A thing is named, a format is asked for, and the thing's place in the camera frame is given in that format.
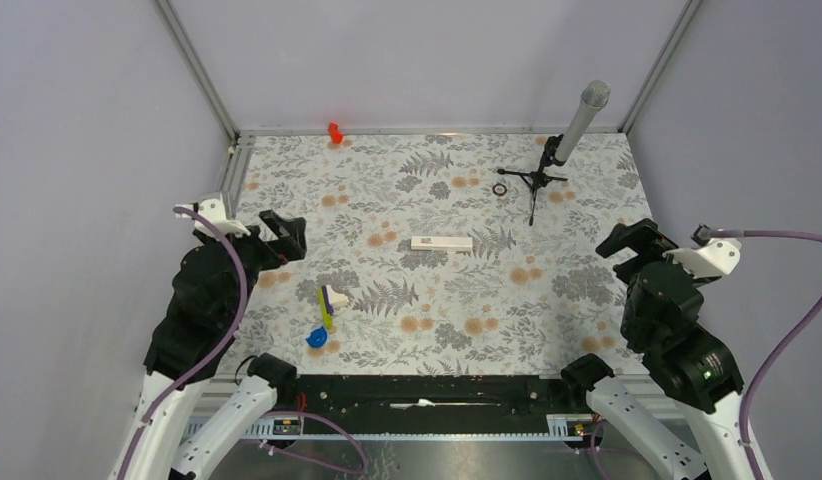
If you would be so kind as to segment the white remote control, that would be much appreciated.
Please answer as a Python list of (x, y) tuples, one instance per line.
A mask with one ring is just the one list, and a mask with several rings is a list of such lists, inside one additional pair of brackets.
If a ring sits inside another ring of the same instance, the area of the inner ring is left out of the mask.
[(412, 251), (470, 253), (473, 251), (473, 239), (471, 237), (413, 236), (410, 248)]

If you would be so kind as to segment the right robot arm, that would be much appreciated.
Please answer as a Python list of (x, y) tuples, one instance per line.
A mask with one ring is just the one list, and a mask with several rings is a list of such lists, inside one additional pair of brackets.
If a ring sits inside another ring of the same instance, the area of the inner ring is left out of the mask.
[(626, 286), (620, 332), (649, 377), (692, 431), (690, 447), (645, 408), (595, 354), (565, 367), (560, 386), (570, 410), (590, 409), (615, 428), (663, 479), (757, 479), (740, 425), (743, 378), (728, 347), (699, 323), (701, 287), (729, 275), (741, 244), (714, 238), (702, 225), (694, 248), (681, 248), (650, 219), (619, 223), (596, 248), (603, 258), (634, 255), (614, 266)]

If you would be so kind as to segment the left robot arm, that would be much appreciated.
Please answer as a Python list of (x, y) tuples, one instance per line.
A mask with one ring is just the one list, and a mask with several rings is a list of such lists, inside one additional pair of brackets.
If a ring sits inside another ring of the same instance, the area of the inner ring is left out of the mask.
[(144, 358), (132, 431), (113, 479), (206, 479), (261, 415), (296, 401), (296, 369), (261, 354), (241, 386), (190, 438), (183, 433), (205, 389), (233, 344), (252, 290), (263, 272), (306, 256), (306, 221), (272, 210), (260, 220), (274, 234), (244, 226), (200, 205), (174, 212), (194, 223), (199, 246), (181, 260), (173, 296)]

